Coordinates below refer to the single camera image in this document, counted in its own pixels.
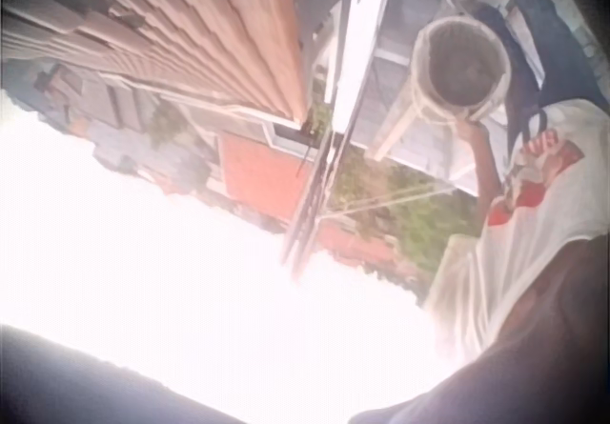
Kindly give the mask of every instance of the bucket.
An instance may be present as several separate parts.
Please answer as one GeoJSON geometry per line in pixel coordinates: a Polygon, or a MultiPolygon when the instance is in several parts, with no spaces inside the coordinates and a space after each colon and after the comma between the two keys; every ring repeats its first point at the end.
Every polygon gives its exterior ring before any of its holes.
{"type": "Polygon", "coordinates": [[[502,104],[511,65],[491,29],[471,17],[452,16],[421,30],[411,77],[418,115],[451,126],[458,116],[478,121],[502,104]]]}

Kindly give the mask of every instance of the hand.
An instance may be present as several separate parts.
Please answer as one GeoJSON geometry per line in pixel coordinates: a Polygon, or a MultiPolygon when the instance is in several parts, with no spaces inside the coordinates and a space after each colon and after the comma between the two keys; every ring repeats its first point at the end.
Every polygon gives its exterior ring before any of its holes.
{"type": "Polygon", "coordinates": [[[463,118],[456,120],[456,133],[459,138],[471,145],[481,140],[486,141],[489,136],[487,129],[481,123],[463,118]]]}

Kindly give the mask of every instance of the blue jeans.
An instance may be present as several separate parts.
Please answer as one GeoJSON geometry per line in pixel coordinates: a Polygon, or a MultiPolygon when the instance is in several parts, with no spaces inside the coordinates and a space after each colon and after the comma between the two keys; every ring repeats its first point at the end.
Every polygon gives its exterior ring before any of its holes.
{"type": "Polygon", "coordinates": [[[557,14],[553,1],[515,0],[515,3],[532,33],[544,69],[542,88],[539,88],[523,49],[506,27],[500,12],[483,5],[474,14],[498,35],[513,69],[505,100],[509,155],[520,133],[524,133],[524,142],[529,140],[529,121],[546,106],[565,100],[584,99],[604,111],[609,110],[608,101],[601,93],[584,51],[557,14]]]}

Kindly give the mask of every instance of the white t-shirt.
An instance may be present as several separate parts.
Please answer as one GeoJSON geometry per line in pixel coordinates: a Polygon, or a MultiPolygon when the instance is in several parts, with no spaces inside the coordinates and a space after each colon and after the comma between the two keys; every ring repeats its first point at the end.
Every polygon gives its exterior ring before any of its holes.
{"type": "Polygon", "coordinates": [[[568,242],[610,228],[610,117],[584,100],[546,107],[546,131],[530,121],[518,139],[504,195],[478,241],[446,253],[426,309],[443,355],[459,368],[496,340],[523,293],[568,242]]]}

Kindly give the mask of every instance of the overexposed sky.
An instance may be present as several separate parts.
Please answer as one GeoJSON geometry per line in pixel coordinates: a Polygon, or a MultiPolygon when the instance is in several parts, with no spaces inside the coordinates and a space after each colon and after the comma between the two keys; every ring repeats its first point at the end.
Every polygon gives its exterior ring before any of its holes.
{"type": "Polygon", "coordinates": [[[92,144],[2,96],[0,322],[152,377],[252,424],[344,423],[436,384],[415,298],[109,172],[92,144]]]}

